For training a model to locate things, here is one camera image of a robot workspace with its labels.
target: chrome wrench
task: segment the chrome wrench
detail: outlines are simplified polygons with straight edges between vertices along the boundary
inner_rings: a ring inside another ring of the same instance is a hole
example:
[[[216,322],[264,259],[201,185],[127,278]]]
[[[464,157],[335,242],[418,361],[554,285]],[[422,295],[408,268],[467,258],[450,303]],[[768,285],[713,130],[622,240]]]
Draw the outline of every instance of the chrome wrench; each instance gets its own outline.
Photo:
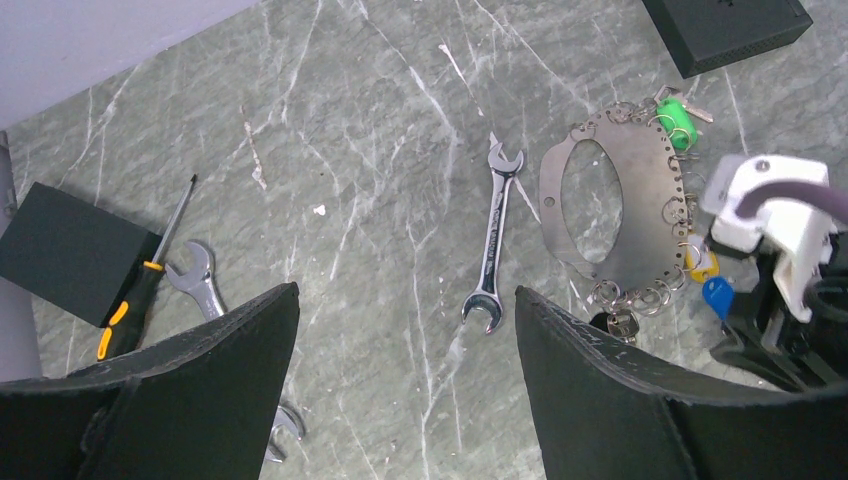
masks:
[[[208,248],[195,241],[189,240],[185,242],[185,246],[194,257],[191,270],[180,275],[173,266],[166,264],[165,273],[174,288],[189,294],[197,302],[207,322],[214,320],[226,312],[218,289],[215,288],[215,259]]]
[[[492,205],[489,210],[489,227],[486,231],[486,247],[483,251],[483,266],[480,269],[480,281],[477,288],[465,299],[462,305],[462,322],[471,310],[485,310],[491,316],[486,327],[486,335],[498,328],[503,316],[503,306],[498,297],[498,260],[501,255],[503,240],[504,217],[506,217],[506,201],[509,197],[509,186],[512,179],[524,166],[524,152],[519,151],[515,161],[507,161],[500,157],[503,143],[498,143],[489,150],[489,168],[492,170]]]
[[[207,322],[214,320],[226,313],[224,303],[218,295],[218,289],[215,288],[215,259],[208,248],[197,242],[190,240],[185,242],[185,245],[194,257],[191,270],[180,275],[173,266],[166,264],[165,273],[174,288],[189,294],[197,302]],[[274,442],[274,434],[280,427],[285,427],[298,440],[306,435],[306,427],[300,415],[289,406],[278,404],[274,413],[274,423],[271,425],[268,447],[265,448],[265,459],[272,462],[282,462],[286,458],[285,452]]]

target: screwdriver handle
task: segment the screwdriver handle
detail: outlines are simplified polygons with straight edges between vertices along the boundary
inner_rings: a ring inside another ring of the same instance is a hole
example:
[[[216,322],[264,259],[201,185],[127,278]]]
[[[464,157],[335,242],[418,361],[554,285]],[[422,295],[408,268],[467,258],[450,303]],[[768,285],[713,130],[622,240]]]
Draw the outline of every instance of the screwdriver handle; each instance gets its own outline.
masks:
[[[109,319],[109,324],[100,337],[100,346],[97,348],[98,362],[138,348],[144,333],[147,311],[153,303],[156,285],[164,271],[164,267],[158,263],[144,262],[142,264],[135,283],[130,287],[118,310]]]

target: black device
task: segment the black device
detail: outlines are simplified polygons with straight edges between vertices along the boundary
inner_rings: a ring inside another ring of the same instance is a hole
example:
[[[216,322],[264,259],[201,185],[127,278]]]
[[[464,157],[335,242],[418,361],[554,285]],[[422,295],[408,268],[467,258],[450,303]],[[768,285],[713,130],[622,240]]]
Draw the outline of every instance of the black device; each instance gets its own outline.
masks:
[[[105,327],[161,237],[34,183],[0,238],[0,276]]]
[[[642,0],[683,78],[793,43],[813,24],[798,0]]]
[[[807,288],[810,322],[795,319],[774,283],[775,255],[760,255],[760,283],[733,298],[710,354],[790,392],[822,388],[848,379],[848,233],[830,236],[834,247],[822,279]]]

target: black foam block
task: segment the black foam block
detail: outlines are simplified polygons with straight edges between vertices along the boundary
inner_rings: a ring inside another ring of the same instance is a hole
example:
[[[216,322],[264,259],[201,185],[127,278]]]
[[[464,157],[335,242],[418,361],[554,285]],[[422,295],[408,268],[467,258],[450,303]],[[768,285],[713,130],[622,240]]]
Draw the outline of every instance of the black foam block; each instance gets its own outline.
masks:
[[[0,276],[105,327],[161,237],[35,183],[0,238]]]
[[[683,78],[789,45],[813,24],[799,0],[642,3]]]

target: white wall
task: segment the white wall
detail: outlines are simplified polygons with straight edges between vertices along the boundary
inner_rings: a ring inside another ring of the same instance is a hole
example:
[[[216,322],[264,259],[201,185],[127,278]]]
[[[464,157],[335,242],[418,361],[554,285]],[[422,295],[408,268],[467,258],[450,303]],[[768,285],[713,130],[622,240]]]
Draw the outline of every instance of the white wall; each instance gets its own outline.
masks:
[[[0,130],[258,0],[0,0]]]

